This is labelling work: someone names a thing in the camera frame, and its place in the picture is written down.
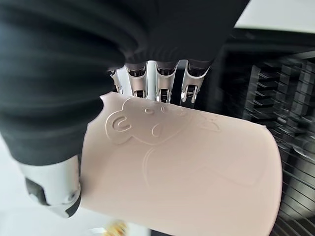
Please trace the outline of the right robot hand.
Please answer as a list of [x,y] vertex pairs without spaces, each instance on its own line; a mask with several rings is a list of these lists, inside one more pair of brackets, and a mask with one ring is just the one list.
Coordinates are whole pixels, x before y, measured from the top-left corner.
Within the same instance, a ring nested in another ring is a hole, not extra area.
[[246,0],[3,0],[0,133],[28,193],[71,217],[81,202],[88,123],[111,92],[111,69],[212,61]]

